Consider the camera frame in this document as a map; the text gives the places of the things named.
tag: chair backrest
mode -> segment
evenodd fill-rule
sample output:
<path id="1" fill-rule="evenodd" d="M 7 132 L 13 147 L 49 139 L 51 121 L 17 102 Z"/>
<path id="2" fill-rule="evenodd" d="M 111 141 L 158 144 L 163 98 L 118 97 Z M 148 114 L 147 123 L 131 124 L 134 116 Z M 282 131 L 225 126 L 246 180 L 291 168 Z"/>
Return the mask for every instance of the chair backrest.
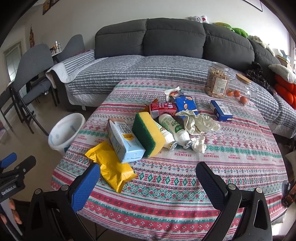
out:
<path id="1" fill-rule="evenodd" d="M 70 38 L 69 42 L 63 49 L 61 53 L 57 55 L 58 62 L 70 58 L 76 54 L 82 53 L 85 51 L 85 46 L 83 42 L 83 37 L 81 34 L 74 35 Z"/>
<path id="2" fill-rule="evenodd" d="M 6 88 L 0 95 L 0 109 L 5 105 L 5 103 L 10 99 L 9 88 Z"/>
<path id="3" fill-rule="evenodd" d="M 51 52 L 46 44 L 30 48 L 20 59 L 13 87 L 19 91 L 33 77 L 54 65 Z"/>

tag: human hand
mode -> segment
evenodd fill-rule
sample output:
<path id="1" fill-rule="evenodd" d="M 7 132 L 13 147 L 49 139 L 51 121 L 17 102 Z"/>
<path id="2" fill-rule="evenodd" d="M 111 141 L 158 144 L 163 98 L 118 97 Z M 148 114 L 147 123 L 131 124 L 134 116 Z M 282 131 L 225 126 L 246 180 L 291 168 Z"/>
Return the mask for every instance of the human hand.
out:
<path id="1" fill-rule="evenodd" d="M 12 199 L 9 200 L 9 207 L 12 210 L 12 214 L 13 214 L 13 217 L 15 218 L 16 223 L 17 224 L 22 224 L 20 216 L 17 213 L 17 211 L 15 210 L 15 203 L 14 203 L 14 201 Z M 2 215 L 2 214 L 0 214 L 0 217 L 1 217 L 2 221 L 4 222 L 4 224 L 6 224 L 7 223 L 6 217 L 4 215 Z"/>

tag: sofa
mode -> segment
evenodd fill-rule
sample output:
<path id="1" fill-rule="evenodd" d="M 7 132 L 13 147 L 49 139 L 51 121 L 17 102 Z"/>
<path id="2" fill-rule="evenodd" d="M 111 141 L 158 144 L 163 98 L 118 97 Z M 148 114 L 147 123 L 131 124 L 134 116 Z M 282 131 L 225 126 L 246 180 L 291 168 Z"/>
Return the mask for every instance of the sofa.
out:
<path id="1" fill-rule="evenodd" d="M 125 79 L 180 80 L 205 85 L 208 67 L 219 62 L 230 74 L 248 70 L 258 62 L 271 84 L 270 64 L 279 60 L 261 45 L 227 28 L 186 19 L 153 18 L 113 24 L 95 34 L 95 49 L 62 63 L 67 81 L 54 68 L 49 70 L 62 104 L 99 106 L 112 89 Z M 291 138 L 296 132 L 295 111 L 277 94 L 272 96 L 252 82 L 251 98 L 273 133 Z"/>

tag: crumpled yellow packaging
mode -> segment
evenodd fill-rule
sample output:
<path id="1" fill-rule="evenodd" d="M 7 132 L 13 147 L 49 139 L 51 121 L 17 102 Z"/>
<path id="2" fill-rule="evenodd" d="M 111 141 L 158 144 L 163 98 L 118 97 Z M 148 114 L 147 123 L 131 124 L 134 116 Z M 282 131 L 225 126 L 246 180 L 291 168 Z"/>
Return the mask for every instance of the crumpled yellow packaging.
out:
<path id="1" fill-rule="evenodd" d="M 127 181 L 137 176 L 128 163 L 120 163 L 113 147 L 107 141 L 88 150 L 85 155 L 100 165 L 101 175 L 118 193 L 121 193 Z"/>

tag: chair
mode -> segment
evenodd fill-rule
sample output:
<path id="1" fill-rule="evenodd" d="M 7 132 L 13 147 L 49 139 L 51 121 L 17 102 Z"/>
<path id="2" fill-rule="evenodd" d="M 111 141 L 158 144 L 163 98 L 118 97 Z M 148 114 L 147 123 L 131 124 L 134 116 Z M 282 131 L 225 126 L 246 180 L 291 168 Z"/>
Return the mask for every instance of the chair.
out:
<path id="1" fill-rule="evenodd" d="M 31 112 L 28 109 L 28 105 L 40 96 L 42 93 L 51 92 L 54 105 L 57 106 L 57 103 L 54 98 L 54 93 L 52 91 L 52 84 L 49 79 L 45 76 L 36 80 L 36 83 L 32 84 L 31 90 L 24 95 L 20 96 L 19 90 L 28 83 L 34 76 L 39 73 L 51 68 L 53 66 L 52 55 L 46 44 L 39 44 L 30 48 L 24 55 L 21 57 L 20 63 L 18 65 L 17 73 L 15 80 L 13 82 L 13 92 L 17 99 L 17 104 L 19 106 L 20 112 L 23 116 L 22 122 L 25 121 L 30 131 L 34 134 L 30 121 L 33 119 L 39 128 L 48 136 L 46 130 L 40 125 L 40 123 L 34 117 L 34 112 Z"/>
<path id="2" fill-rule="evenodd" d="M 70 38 L 69 42 L 67 43 L 63 51 L 56 55 L 57 62 L 62 62 L 63 60 L 77 55 L 79 53 L 82 53 L 84 51 L 85 46 L 82 35 L 74 35 L 72 38 Z"/>
<path id="3" fill-rule="evenodd" d="M 8 108 L 5 111 L 2 111 L 3 106 L 6 104 L 6 102 L 12 98 L 12 103 L 8 106 Z M 17 112 L 17 115 L 20 118 L 20 113 L 18 112 L 15 100 L 13 98 L 12 92 L 11 92 L 11 88 L 6 88 L 5 91 L 3 91 L 0 95 L 0 112 L 3 115 L 4 120 L 6 121 L 7 125 L 9 126 L 9 128 L 13 131 L 12 126 L 9 124 L 8 120 L 6 119 L 5 115 L 8 113 L 8 111 L 12 108 L 15 107 L 15 110 Z"/>

